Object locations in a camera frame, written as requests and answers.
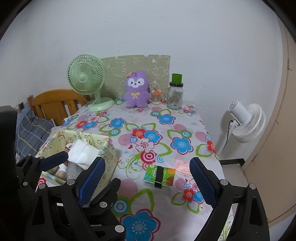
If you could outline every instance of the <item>floral tablecloth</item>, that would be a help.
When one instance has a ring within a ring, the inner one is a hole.
[[[211,138],[192,104],[180,111],[166,102],[145,109],[127,109],[123,99],[102,112],[79,110],[63,129],[109,135],[119,158],[113,177],[121,179],[113,213],[126,229],[126,241],[193,241],[212,208],[192,177],[176,172],[170,190],[143,182],[149,164],[173,167],[176,160],[198,156],[204,165],[224,178]],[[232,211],[219,240],[225,240],[233,221]]]

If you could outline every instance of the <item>door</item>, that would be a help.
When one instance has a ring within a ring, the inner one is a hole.
[[[287,32],[287,87],[270,135],[245,174],[260,193],[273,226],[296,208],[296,43]]]

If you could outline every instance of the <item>black cable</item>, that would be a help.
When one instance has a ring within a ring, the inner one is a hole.
[[[226,139],[226,143],[224,145],[224,147],[226,146],[227,142],[228,142],[228,136],[229,136],[229,129],[230,129],[230,123],[233,122],[233,120],[231,120],[228,124],[228,131],[227,131],[227,139]]]

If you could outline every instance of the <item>baseboard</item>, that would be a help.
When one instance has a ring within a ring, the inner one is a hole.
[[[244,163],[245,163],[245,161],[244,161],[243,158],[220,160],[220,164],[221,165],[240,164],[241,167],[242,167]]]

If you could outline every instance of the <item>glass jar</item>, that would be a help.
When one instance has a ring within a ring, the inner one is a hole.
[[[168,102],[167,108],[171,110],[179,110],[182,107],[183,99],[183,83],[173,84],[170,82],[170,87],[168,88]]]

